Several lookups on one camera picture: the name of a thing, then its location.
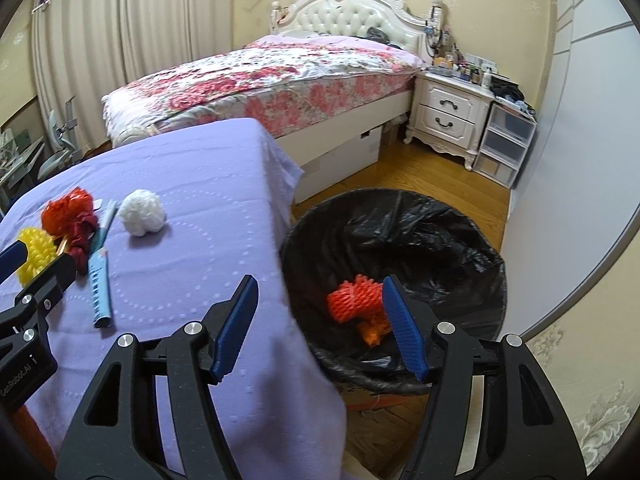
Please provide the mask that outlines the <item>yellow foam fruit net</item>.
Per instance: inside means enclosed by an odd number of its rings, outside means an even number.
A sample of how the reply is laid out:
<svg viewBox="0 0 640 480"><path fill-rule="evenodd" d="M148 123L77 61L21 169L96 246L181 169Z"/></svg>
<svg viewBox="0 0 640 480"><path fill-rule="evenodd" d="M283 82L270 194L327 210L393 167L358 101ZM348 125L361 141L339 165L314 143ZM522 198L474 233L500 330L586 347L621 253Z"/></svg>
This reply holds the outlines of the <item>yellow foam fruit net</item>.
<svg viewBox="0 0 640 480"><path fill-rule="evenodd" d="M34 226L21 229L17 239L27 248L26 262L16 271L18 281L26 286L56 258L58 248L47 231Z"/></svg>

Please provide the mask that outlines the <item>red mesh net ball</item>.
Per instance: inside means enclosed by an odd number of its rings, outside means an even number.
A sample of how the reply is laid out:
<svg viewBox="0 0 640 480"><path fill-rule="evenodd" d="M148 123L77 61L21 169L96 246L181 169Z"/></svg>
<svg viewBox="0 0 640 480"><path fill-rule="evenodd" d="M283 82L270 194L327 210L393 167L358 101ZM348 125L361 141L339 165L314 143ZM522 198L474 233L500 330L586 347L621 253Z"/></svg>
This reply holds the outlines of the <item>red mesh net ball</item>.
<svg viewBox="0 0 640 480"><path fill-rule="evenodd" d="M40 214L41 226L54 237L64 236L70 234L79 217L92 213L92 195L76 186L57 200L47 202Z"/></svg>

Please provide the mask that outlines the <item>light blue toothpaste tube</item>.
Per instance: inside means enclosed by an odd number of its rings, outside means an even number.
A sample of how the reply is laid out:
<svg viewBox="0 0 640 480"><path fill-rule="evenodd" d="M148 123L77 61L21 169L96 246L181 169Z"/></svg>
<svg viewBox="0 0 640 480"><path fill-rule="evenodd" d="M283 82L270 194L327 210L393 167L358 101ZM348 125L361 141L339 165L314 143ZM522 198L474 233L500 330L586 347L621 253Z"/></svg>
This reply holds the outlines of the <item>light blue toothpaste tube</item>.
<svg viewBox="0 0 640 480"><path fill-rule="evenodd" d="M93 326L102 330L113 323L110 284L108 284L108 258L104 247L94 252L88 260L92 293Z"/></svg>

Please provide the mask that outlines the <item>dark red wrapper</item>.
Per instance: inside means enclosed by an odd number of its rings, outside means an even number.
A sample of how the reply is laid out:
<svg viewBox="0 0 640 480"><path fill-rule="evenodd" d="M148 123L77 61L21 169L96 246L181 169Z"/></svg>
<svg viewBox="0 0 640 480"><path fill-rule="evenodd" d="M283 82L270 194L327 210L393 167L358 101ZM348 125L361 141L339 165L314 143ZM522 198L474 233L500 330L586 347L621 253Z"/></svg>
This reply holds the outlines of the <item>dark red wrapper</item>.
<svg viewBox="0 0 640 480"><path fill-rule="evenodd" d="M91 239L97 228L98 217L92 211L78 214L68 228L67 253L74 259L76 272L81 276L88 274Z"/></svg>

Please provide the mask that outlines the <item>teal thin wrapper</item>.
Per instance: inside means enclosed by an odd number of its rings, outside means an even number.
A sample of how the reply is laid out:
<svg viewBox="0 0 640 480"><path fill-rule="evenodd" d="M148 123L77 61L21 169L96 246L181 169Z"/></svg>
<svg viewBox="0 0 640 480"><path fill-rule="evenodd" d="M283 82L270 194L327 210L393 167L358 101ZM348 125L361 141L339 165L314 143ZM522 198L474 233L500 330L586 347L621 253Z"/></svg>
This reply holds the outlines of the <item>teal thin wrapper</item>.
<svg viewBox="0 0 640 480"><path fill-rule="evenodd" d="M114 220L115 214L119 207L119 202L117 200L109 200L104 208L102 209L102 214L99 218L98 228L96 232L93 234L91 241L90 254L94 254L99 249L101 249L104 245L104 242L107 237L108 230L111 227L111 224Z"/></svg>

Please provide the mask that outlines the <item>white foam net ball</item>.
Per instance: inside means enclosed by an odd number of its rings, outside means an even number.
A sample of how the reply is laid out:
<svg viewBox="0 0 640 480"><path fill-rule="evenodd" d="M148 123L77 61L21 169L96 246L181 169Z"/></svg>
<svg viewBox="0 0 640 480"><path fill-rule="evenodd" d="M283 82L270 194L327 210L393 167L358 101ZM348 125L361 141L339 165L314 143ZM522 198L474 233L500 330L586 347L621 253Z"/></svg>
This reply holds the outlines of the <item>white foam net ball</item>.
<svg viewBox="0 0 640 480"><path fill-rule="evenodd" d="M117 217L132 236L157 233L166 222L166 211L160 196L149 190L135 190L120 204Z"/></svg>

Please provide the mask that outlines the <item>orange foil wrapper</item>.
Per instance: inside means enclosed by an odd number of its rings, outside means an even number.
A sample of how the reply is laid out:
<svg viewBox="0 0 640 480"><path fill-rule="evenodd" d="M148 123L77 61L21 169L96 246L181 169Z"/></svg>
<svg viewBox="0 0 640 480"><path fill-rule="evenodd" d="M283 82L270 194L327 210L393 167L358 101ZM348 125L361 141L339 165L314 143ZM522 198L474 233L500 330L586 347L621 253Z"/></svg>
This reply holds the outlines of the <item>orange foil wrapper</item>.
<svg viewBox="0 0 640 480"><path fill-rule="evenodd" d="M386 318L372 318L372 320L360 321L357 324L357 330L368 347L374 348L392 331L392 328Z"/></svg>

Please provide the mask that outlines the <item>red foam fruit net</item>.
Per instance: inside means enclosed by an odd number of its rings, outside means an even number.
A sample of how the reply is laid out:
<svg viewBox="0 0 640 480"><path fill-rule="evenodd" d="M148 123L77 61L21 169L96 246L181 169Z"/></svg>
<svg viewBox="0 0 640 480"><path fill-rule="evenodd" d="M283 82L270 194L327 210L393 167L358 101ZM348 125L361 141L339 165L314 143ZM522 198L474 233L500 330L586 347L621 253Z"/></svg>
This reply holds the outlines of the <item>red foam fruit net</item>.
<svg viewBox="0 0 640 480"><path fill-rule="evenodd" d="M357 275L352 282L343 282L326 297L329 315L337 323L363 320L384 323L383 284L364 275Z"/></svg>

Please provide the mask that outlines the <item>desk with clutter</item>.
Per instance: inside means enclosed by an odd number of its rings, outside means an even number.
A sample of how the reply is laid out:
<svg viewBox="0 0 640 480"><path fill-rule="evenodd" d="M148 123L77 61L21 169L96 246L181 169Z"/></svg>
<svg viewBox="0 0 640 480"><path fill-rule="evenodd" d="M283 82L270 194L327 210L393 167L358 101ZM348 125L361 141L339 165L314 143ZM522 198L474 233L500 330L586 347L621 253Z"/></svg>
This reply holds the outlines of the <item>desk with clutter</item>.
<svg viewBox="0 0 640 480"><path fill-rule="evenodd" d="M37 162L44 150L43 138L33 141L27 130L1 133L1 213L36 185Z"/></svg>

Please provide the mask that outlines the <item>beige curtain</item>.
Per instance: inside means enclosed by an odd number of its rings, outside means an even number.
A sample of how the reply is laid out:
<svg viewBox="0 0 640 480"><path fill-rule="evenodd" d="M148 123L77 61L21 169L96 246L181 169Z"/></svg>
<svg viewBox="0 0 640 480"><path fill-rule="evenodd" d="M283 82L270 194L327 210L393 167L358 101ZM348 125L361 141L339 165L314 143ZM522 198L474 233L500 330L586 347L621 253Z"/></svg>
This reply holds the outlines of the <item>beige curtain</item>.
<svg viewBox="0 0 640 480"><path fill-rule="evenodd" d="M232 0L34 0L43 116L73 107L78 148L106 139L102 99L128 82L232 47Z"/></svg>

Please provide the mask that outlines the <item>clear plastic drawer unit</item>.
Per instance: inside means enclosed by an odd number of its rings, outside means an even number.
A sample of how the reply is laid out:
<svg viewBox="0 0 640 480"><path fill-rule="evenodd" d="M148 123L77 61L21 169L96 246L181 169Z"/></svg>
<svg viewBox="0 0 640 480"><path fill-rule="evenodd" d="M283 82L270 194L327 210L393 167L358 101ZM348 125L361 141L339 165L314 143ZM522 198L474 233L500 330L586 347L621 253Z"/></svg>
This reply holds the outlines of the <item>clear plastic drawer unit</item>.
<svg viewBox="0 0 640 480"><path fill-rule="evenodd" d="M509 101L495 98L473 171L504 188L512 188L533 145L536 130L534 116Z"/></svg>

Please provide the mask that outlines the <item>white under-bed storage box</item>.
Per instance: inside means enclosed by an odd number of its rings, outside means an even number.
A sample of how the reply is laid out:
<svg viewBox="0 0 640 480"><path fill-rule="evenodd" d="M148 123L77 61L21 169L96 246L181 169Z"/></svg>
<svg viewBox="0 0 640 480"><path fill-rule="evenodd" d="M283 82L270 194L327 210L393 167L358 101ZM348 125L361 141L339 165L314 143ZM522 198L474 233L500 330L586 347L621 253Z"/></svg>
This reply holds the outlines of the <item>white under-bed storage box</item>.
<svg viewBox="0 0 640 480"><path fill-rule="evenodd" d="M302 167L303 177L295 191L295 203L330 188L332 185L378 162L382 127L376 127L334 148Z"/></svg>

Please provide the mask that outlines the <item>white nightstand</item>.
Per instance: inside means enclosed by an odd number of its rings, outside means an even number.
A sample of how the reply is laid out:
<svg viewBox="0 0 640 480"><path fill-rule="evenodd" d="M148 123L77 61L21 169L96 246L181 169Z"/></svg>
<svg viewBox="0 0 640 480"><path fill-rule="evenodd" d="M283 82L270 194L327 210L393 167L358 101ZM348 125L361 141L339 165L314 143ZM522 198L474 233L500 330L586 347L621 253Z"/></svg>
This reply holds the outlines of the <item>white nightstand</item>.
<svg viewBox="0 0 640 480"><path fill-rule="evenodd" d="M431 72L417 74L404 142L418 140L438 154L462 158L471 171L494 99L476 84Z"/></svg>

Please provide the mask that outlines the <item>bed with floral bedspread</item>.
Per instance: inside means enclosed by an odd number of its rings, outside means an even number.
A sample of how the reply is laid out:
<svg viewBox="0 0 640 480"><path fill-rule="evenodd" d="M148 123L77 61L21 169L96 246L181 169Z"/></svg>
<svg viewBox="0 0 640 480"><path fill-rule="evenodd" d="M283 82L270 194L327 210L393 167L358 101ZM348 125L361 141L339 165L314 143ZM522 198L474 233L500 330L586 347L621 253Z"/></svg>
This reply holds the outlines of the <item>bed with floral bedspread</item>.
<svg viewBox="0 0 640 480"><path fill-rule="evenodd" d="M280 138L410 89L423 66L369 39L269 35L125 84L103 97L103 119L115 148L232 118Z"/></svg>

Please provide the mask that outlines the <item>white tufted headboard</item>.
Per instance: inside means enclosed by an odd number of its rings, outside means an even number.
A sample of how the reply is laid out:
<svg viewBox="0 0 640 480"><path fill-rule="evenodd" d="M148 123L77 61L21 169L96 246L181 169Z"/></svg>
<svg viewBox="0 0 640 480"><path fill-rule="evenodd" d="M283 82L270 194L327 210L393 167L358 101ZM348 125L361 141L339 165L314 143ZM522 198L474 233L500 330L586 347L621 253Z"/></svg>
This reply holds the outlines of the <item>white tufted headboard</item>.
<svg viewBox="0 0 640 480"><path fill-rule="evenodd" d="M270 32L364 38L378 36L390 44L430 60L447 37L442 0L432 0L425 18L408 11L404 0L297 0L288 6L271 3Z"/></svg>

